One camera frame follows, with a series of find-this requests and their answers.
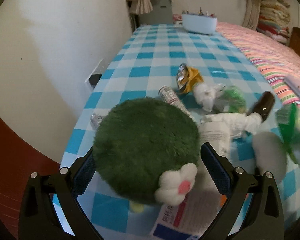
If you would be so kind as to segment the clear crumpled plastic piece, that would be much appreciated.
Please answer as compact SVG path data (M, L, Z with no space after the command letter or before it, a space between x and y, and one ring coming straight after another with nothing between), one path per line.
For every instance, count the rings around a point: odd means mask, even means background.
M90 117L90 125L91 125L92 129L94 129L96 131L98 129L98 127L100 126L100 123L103 121L103 119L104 119L103 116L93 113Z

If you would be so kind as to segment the white box on bed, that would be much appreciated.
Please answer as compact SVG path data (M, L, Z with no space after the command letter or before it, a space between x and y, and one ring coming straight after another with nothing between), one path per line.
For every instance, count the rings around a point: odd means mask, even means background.
M283 81L300 98L300 81L292 75L287 75Z

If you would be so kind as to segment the white crumpled plastic bag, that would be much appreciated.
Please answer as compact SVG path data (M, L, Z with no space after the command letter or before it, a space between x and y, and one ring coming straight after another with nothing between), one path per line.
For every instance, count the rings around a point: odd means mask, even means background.
M221 96L226 85L217 84L215 86L207 85L204 82L195 84L192 87L192 93L195 101L206 112L213 110L214 103Z

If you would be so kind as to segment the green plush round cushion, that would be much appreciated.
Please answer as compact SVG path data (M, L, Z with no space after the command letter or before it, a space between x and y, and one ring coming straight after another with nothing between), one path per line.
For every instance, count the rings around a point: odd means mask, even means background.
M119 196L140 204L178 205L194 185L198 127L161 100L127 100L100 123L93 156L98 174Z

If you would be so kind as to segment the green ribbon plastic wrapper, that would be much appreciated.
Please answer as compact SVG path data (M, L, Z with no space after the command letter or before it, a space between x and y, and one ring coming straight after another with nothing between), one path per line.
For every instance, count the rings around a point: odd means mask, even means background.
M294 103L287 104L275 116L284 147L292 161L300 166L300 109Z

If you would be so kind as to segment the white wall power socket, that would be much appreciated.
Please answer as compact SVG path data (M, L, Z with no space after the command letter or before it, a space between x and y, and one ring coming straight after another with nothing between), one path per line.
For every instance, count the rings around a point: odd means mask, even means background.
M97 66L93 69L93 71L89 74L89 76L85 80L85 85L89 91L93 91L96 87L97 83L102 77L102 74L104 73L104 59L101 59Z

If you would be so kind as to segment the white labelled plastic bottle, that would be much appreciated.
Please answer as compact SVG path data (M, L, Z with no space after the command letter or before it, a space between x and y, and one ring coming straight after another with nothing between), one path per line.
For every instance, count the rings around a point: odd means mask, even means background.
M159 89L158 94L165 103L177 107L195 122L194 117L186 109L185 105L181 102L181 100L178 98L177 94L174 92L174 90L171 87L162 86Z

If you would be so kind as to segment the stack of folded quilts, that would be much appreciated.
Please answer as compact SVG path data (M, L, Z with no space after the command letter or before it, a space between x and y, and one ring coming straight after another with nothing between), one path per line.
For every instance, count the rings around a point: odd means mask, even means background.
M271 39L287 44L290 38L290 5L283 0L261 0L256 30Z

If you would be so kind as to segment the white crumpled tissue paper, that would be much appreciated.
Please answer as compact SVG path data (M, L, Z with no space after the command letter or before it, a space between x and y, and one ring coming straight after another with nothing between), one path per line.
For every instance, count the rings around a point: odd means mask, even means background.
M258 113L251 113L250 115L244 113L219 113L205 115L200 122L202 124L205 122L223 122L228 126L231 137L237 139L242 137L245 132L255 134L263 119Z

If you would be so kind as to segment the white plush toy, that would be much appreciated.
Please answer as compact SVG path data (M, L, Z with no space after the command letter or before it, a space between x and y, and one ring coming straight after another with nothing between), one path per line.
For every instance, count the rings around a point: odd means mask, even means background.
M281 183L287 172L287 154L281 139L275 133L260 132L253 135L252 147L260 174L271 172L276 183Z

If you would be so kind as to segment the black plug adapter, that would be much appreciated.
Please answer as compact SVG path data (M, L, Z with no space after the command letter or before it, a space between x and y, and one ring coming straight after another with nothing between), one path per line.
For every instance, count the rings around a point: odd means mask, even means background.
M102 77L102 74L98 73L98 74L92 74L89 79L88 79L88 82L89 82L89 85L92 87L92 88L95 88L96 85L98 84L99 80L101 79Z

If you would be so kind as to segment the pink striped bed sheet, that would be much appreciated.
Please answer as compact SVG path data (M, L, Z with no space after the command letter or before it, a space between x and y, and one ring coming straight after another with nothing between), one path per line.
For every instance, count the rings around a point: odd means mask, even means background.
M219 22L217 31L257 68L282 104L296 103L300 108L300 98L283 81L289 74L300 80L300 56L296 52L262 33L239 25Z

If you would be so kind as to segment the blue checkered tablecloth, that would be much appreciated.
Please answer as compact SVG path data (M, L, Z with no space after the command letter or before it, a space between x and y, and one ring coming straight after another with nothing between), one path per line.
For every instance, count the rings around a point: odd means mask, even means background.
M160 24L139 27L114 57L87 100L65 149L61 167L70 167L93 144L90 125L93 113L105 116L128 99L157 97L166 85L176 89L180 64L196 67L209 84L236 85L244 93L247 107L264 91L275 92L257 68L218 31L211 36L188 33L181 26ZM282 106L279 98L260 130L278 135L274 112ZM300 217L300 168L288 159L287 175L278 185L285 214L285 226ZM149 235L160 208L144 213L129 212L129 201L116 196L95 174L78 201L104 239L151 239Z

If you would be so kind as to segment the white plastic trash basin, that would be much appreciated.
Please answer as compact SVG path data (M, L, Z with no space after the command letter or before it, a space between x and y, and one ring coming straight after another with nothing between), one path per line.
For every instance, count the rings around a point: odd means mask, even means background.
M216 31L217 18L204 15L182 14L182 25L189 32L211 35Z

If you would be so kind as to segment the yellow foil snack wrapper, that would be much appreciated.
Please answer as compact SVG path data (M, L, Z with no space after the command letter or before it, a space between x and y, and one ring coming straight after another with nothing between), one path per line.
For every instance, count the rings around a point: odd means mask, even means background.
M198 83L204 82L204 79L197 68L182 63L178 68L176 81L179 93L189 94L193 87Z

